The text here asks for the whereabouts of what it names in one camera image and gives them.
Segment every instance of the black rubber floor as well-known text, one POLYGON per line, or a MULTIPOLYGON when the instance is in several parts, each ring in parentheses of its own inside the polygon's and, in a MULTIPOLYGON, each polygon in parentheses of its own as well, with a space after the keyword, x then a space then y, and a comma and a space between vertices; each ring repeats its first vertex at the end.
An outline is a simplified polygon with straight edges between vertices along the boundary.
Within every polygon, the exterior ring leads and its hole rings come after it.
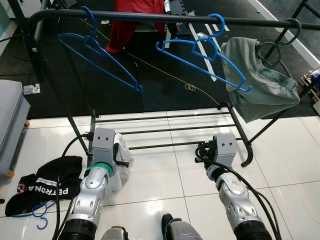
MULTIPOLYGON (((91 0, 85 2, 85 5, 92 10, 111 11, 113 0, 91 0)), ((199 16, 218 13, 223 17, 264 19, 246 0, 184 0, 184 5, 188 11, 195 10, 195 14, 199 16)), ((101 19, 97 20, 98 29, 109 38, 111 25, 101 25, 100 22, 101 19)), ((204 24, 192 25, 196 33, 208 34, 204 24)), ((225 31, 217 38, 219 45, 228 41, 231 37, 254 38, 260 42, 269 42, 274 41, 279 34, 274 28, 231 25, 227 27, 230 31, 225 31)), ((65 32, 86 35, 90 30, 90 26, 78 19, 60 19, 59 22, 57 19, 47 19, 41 36, 40 49, 45 55, 47 64, 73 116, 83 116, 89 113, 77 82, 73 79, 70 63, 57 35, 65 32)), ((108 43, 108 40, 100 34, 97 35, 96 39, 103 47, 108 43)), ((143 94, 125 87, 79 57, 73 56, 81 81, 85 86, 86 94, 94 109, 97 109, 100 114, 186 110, 212 108, 217 106, 216 102, 229 100, 224 83, 218 80, 213 82, 210 76, 157 51, 155 43, 160 40, 156 32, 136 33, 126 50, 114 55, 143 86, 143 94), (199 90, 187 90, 184 82, 170 75, 197 86, 211 95, 214 100, 199 90)), ((70 40, 70 45, 107 71, 128 82, 130 81, 128 76, 109 59, 94 55, 77 40, 70 40)), ((210 56, 212 49, 206 45, 204 47, 207 55, 210 56)), ((169 51, 202 68, 206 68, 204 60, 191 54, 191 49, 184 44, 172 44, 169 51)), ((303 74, 308 73, 311 69, 309 64, 292 46, 283 48, 282 51, 282 59, 290 69, 294 79, 299 80, 303 74)), ((0 79, 19 81, 23 85, 36 84, 38 79, 28 60, 22 40, 20 38, 12 39, 0 57, 0 79)), ((224 78, 220 59, 217 58, 212 67, 216 75, 224 78)), ((40 84, 40 90, 40 94, 26 96, 31 104, 28 117, 32 119, 65 116, 47 81, 40 84)), ((310 97, 305 96, 301 99, 301 103, 290 109, 284 117, 314 116, 316 113, 312 108, 312 103, 310 97)))

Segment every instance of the blue hanger on floor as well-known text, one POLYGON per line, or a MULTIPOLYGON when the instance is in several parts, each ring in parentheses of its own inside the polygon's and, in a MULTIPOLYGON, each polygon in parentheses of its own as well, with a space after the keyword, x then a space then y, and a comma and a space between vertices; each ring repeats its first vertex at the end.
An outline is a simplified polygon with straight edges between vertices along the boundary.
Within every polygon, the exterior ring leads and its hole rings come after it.
POLYGON ((97 42, 97 40, 95 40, 94 35, 97 33, 97 24, 96 24, 96 20, 94 15, 91 13, 91 11, 85 7, 82 6, 81 10, 84 10, 89 17, 91 18, 92 21, 92 25, 93 25, 93 30, 90 31, 90 34, 87 36, 81 36, 75 33, 61 33, 58 34, 58 38, 59 41, 66 46, 71 52, 75 53, 76 55, 78 55, 79 57, 81 57, 83 60, 85 60, 86 62, 88 62, 89 64, 93 65, 94 67, 98 68, 99 70, 101 70, 102 72, 108 74, 109 76, 117 79, 118 81, 120 81, 121 83, 125 84, 126 86, 134 89, 135 91, 137 91, 138 93, 143 93, 144 89, 141 85, 138 84, 137 80, 116 60, 114 59, 106 50, 104 50, 99 43, 97 42), (96 65, 95 63, 93 63, 92 61, 90 61, 89 59, 87 59, 86 57, 84 57, 83 55, 81 55, 79 52, 77 52, 75 49, 73 49, 68 43, 66 43, 65 41, 65 37, 72 37, 72 38, 77 38, 80 40, 83 40, 83 43, 85 45, 86 48, 88 48, 90 51, 92 51, 93 53, 95 53, 96 55, 100 56, 100 57, 106 57, 106 58, 110 58, 115 64, 117 64, 121 69, 123 69, 123 71, 130 77, 130 79, 133 81, 133 84, 129 84, 126 81, 118 78, 117 76, 111 74, 110 72, 104 70, 103 68, 99 67, 98 65, 96 65), (89 46, 88 44, 93 44, 96 49, 93 49, 91 46, 89 46))
POLYGON ((221 53, 218 52, 218 47, 217 47, 217 45, 214 43, 214 41, 212 40, 212 38, 215 38, 215 37, 220 36, 220 35, 223 33, 223 31, 225 30, 225 20, 223 19, 222 16, 220 16, 219 14, 216 14, 216 13, 209 15, 209 17, 214 17, 214 18, 217 18, 217 19, 220 20, 220 22, 221 22, 221 30, 220 30, 218 33, 216 33, 216 34, 211 34, 211 35, 209 35, 208 37, 205 37, 205 38, 199 38, 199 39, 196 40, 196 41, 180 40, 180 39, 166 40, 166 41, 163 41, 162 48, 159 48, 159 42, 157 42, 157 43, 155 44, 156 49, 158 49, 160 52, 162 52, 162 53, 164 53, 164 54, 169 55, 170 57, 173 57, 174 59, 177 59, 177 60, 179 60, 179 61, 181 61, 181 62, 183 62, 183 63, 185 63, 185 64, 187 64, 187 65, 189 65, 189 66, 191 66, 191 67, 194 67, 194 68, 200 70, 201 72, 203 72, 203 73, 205 73, 205 74, 208 74, 208 75, 210 75, 210 76, 213 76, 213 77, 217 78, 218 80, 220 80, 220 81, 222 81, 222 82, 224 82, 224 83, 226 83, 226 84, 229 84, 229 85, 231 85, 231 86, 233 86, 233 87, 235 87, 235 88, 237 88, 237 89, 239 89, 239 90, 241 90, 241 91, 249 92, 249 91, 252 89, 252 86, 251 86, 251 85, 248 87, 248 89, 243 89, 243 88, 242 88, 242 85, 243 85, 243 84, 245 83, 245 81, 246 81, 246 77, 245 77, 245 76, 242 74, 242 72, 236 67, 236 65, 234 65, 233 62, 231 62, 228 58, 226 58, 225 56, 223 56, 221 53), (199 52, 196 51, 196 46, 197 46, 198 42, 201 42, 201 41, 209 42, 210 44, 212 44, 212 46, 213 46, 213 48, 214 48, 213 57, 204 56, 204 55, 202 55, 201 53, 199 53, 199 52), (165 45, 166 45, 166 43, 186 43, 186 44, 191 44, 191 45, 192 45, 192 53, 193 53, 193 54, 195 54, 195 55, 197 55, 197 56, 199 56, 199 57, 202 57, 202 58, 204 58, 204 59, 208 59, 210 62, 214 62, 217 55, 220 56, 222 59, 224 59, 227 63, 229 63, 229 64, 238 72, 238 74, 239 74, 240 77, 242 78, 242 82, 241 82, 239 85, 235 85, 234 83, 232 83, 232 82, 230 82, 230 81, 227 81, 227 80, 225 80, 225 79, 223 79, 223 78, 221 78, 221 77, 219 77, 219 76, 217 76, 217 75, 214 75, 213 73, 211 73, 211 72, 209 72, 209 71, 207 71, 207 70, 205 70, 205 69, 203 69, 203 68, 201 68, 201 67, 199 67, 199 66, 197 66, 197 65, 194 65, 193 63, 191 63, 191 62, 189 62, 189 61, 186 61, 186 60, 184 60, 184 59, 182 59, 182 58, 180 58, 180 57, 178 57, 178 56, 176 56, 176 55, 173 55, 173 54, 170 53, 170 52, 167 52, 167 51, 165 50, 165 45))
POLYGON ((26 218, 26 217, 31 217, 31 216, 34 216, 35 218, 40 218, 41 220, 44 220, 45 221, 45 225, 43 227, 39 227, 39 225, 37 224, 36 227, 39 229, 39 230, 43 230, 47 227, 48 225, 48 219, 46 219, 44 217, 44 215, 47 213, 47 210, 49 208, 51 208, 53 205, 55 204, 55 202, 53 202, 51 205, 47 206, 47 202, 45 201, 44 203, 41 203, 40 205, 38 206, 35 206, 32 208, 32 213, 29 213, 29 214, 24 214, 24 215, 14 215, 14 216, 11 216, 12 218, 26 218), (35 210, 39 209, 39 208, 42 208, 42 207, 45 207, 44 209, 44 212, 43 213, 40 213, 40 215, 36 215, 35 214, 35 210))

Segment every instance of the gray cushioned stool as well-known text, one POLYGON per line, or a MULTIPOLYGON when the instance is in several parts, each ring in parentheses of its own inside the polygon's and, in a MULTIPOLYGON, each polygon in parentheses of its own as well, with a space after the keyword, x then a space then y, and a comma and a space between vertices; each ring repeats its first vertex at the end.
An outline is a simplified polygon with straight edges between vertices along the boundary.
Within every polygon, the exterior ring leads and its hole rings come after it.
POLYGON ((8 173, 29 108, 21 82, 0 80, 0 177, 8 173))

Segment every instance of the black metal rack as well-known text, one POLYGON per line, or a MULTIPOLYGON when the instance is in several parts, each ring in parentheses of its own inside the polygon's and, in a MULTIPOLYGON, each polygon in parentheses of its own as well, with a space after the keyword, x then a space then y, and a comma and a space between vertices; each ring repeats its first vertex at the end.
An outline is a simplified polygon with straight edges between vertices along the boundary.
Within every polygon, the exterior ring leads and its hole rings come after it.
MULTIPOLYGON (((320 18, 320 12, 316 10, 312 5, 310 5, 308 0, 303 0, 297 10, 295 11, 292 18, 296 18, 299 12, 306 7, 313 14, 315 14, 318 18, 320 18)), ((42 21, 47 18, 87 18, 87 13, 82 10, 71 10, 71 9, 45 9, 47 5, 49 5, 50 1, 42 0, 41 10, 33 14, 28 20, 24 17, 24 14, 18 4, 18 0, 8 0, 11 9, 16 17, 16 20, 21 28, 23 33, 23 43, 25 45, 26 51, 29 55, 30 62, 34 68, 34 71, 37 75, 37 78, 40 83, 45 81, 45 78, 48 80, 49 84, 54 91, 57 100, 61 104, 64 109, 65 115, 68 118, 75 134, 79 137, 80 132, 76 126, 76 123, 70 113, 70 110, 67 104, 64 101, 64 98, 58 88, 58 85, 48 68, 44 55, 39 49, 38 40, 41 34, 42 21)), ((164 15, 164 14, 148 14, 148 13, 130 13, 130 12, 109 12, 109 11, 92 11, 92 14, 95 18, 104 18, 109 20, 127 20, 127 21, 141 21, 141 22, 173 22, 173 23, 206 23, 206 24, 219 24, 219 20, 216 18, 208 17, 208 16, 177 16, 177 15, 164 15)), ((272 28, 284 28, 283 32, 280 34, 278 39, 275 42, 279 42, 288 29, 295 29, 297 25, 293 22, 288 21, 274 21, 274 20, 255 20, 255 19, 244 19, 244 18, 233 18, 233 17, 225 17, 224 21, 228 25, 240 25, 240 26, 256 26, 256 27, 272 27, 272 28)), ((312 23, 301 23, 301 27, 303 30, 317 30, 320 31, 320 24, 312 24, 312 23)), ((185 131, 185 130, 193 130, 193 129, 205 129, 205 128, 225 128, 225 127, 236 127, 240 138, 237 138, 237 141, 243 141, 246 149, 247 149, 247 159, 244 161, 241 166, 248 166, 253 160, 253 150, 251 143, 260 136, 265 130, 267 130, 275 121, 277 121, 286 111, 283 110, 278 113, 278 115, 271 120, 260 132, 258 132, 252 139, 248 140, 244 130, 239 123, 239 120, 232 108, 232 106, 223 102, 217 106, 218 110, 226 107, 228 111, 224 112, 213 112, 213 113, 203 113, 203 114, 188 114, 188 115, 175 115, 175 116, 160 116, 160 117, 140 117, 140 118, 126 118, 126 119, 112 119, 112 120, 97 120, 96 118, 99 116, 96 111, 91 107, 89 100, 86 97, 84 87, 80 81, 80 76, 76 70, 76 66, 72 61, 72 56, 70 51, 65 47, 65 51, 67 53, 67 57, 70 61, 70 65, 72 68, 73 76, 79 85, 79 88, 84 97, 85 103, 87 105, 88 111, 91 115, 91 123, 90 123, 90 131, 94 131, 96 127, 96 123, 107 123, 107 122, 120 122, 120 121, 132 121, 132 120, 150 120, 150 119, 168 119, 168 118, 177 118, 177 117, 193 117, 193 116, 213 116, 213 115, 230 115, 234 124, 226 124, 226 125, 210 125, 210 126, 199 126, 199 127, 184 127, 184 128, 168 128, 168 129, 158 129, 158 130, 145 130, 145 131, 132 131, 132 132, 122 132, 124 135, 128 134, 142 134, 142 133, 153 133, 153 132, 166 132, 166 131, 185 131)), ((273 49, 271 48, 268 52, 269 57, 273 49)), ((309 84, 300 94, 300 98, 304 96, 311 88, 313 88, 317 82, 320 81, 320 76, 309 84)), ((79 139, 84 151, 89 153, 92 149, 92 142, 89 142, 89 146, 85 145, 85 142, 82 138, 79 139)), ((181 143, 170 143, 170 144, 162 144, 162 145, 148 145, 148 146, 139 146, 139 147, 131 147, 131 150, 137 149, 147 149, 147 148, 158 148, 158 147, 168 147, 168 146, 180 146, 180 145, 191 145, 198 144, 200 142, 181 142, 181 143)))

